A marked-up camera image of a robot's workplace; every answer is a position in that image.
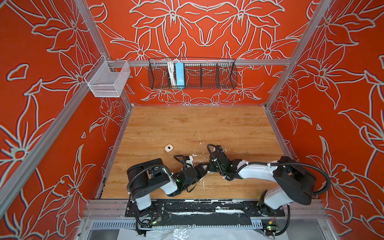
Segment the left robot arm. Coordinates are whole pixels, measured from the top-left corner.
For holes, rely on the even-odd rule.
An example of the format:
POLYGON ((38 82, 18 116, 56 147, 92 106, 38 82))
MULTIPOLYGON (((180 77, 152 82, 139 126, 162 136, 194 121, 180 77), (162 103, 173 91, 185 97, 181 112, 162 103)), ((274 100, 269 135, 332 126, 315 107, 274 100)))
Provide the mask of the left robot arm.
POLYGON ((175 155, 174 159, 182 164, 177 173, 165 166, 160 158, 134 165, 127 170, 127 191, 139 211, 151 207, 152 192, 161 189, 168 197, 178 196, 184 191, 189 193, 209 171, 209 164, 195 166, 193 156, 175 155))

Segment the blue white box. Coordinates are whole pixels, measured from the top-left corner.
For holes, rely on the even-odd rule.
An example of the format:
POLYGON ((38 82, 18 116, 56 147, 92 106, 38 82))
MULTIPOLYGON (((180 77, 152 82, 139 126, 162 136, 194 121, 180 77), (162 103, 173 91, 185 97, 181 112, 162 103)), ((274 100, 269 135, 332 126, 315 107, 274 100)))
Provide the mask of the blue white box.
POLYGON ((182 89, 185 87, 184 63, 183 62, 176 62, 175 63, 175 70, 176 70, 177 87, 182 89))

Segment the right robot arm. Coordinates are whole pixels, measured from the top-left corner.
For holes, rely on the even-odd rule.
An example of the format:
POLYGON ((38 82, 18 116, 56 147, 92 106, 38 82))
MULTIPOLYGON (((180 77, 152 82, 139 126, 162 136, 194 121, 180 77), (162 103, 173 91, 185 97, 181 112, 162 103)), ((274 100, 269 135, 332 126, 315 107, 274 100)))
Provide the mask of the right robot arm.
POLYGON ((312 198, 326 193, 332 185, 324 170, 313 165, 299 163, 282 156, 274 162, 231 161, 223 148, 208 144, 209 171, 219 173, 225 180, 261 179, 278 184, 273 190, 265 190, 257 205, 263 215, 271 215, 283 205, 298 203, 308 206, 312 198))

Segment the white earbud charging case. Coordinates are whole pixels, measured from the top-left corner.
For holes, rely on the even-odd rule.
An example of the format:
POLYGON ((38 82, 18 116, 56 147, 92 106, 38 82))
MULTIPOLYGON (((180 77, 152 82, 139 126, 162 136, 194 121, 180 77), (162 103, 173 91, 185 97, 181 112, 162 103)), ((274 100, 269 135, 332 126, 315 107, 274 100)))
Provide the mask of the white earbud charging case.
POLYGON ((172 144, 168 144, 165 146, 165 151, 167 153, 171 152, 174 149, 174 146, 172 144))

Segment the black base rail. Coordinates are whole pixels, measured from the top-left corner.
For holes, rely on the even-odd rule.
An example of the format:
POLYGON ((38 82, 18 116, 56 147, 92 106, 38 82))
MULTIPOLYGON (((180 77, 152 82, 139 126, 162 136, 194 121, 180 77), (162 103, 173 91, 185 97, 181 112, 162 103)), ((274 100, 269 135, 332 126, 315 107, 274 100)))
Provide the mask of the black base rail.
POLYGON ((157 199, 141 211, 130 201, 125 216, 139 218, 144 228, 180 226, 261 229, 269 221, 275 227, 276 219, 285 217, 286 213, 283 207, 263 211, 257 200, 157 199))

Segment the clear plastic bin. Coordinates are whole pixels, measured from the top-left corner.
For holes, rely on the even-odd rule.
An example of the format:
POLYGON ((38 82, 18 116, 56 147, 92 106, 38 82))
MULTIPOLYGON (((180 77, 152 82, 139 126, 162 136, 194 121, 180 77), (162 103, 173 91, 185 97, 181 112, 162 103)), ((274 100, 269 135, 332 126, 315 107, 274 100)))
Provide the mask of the clear plastic bin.
POLYGON ((118 98, 130 75, 131 69, 127 61, 107 61, 101 56, 85 76, 85 82, 97 98, 118 98))

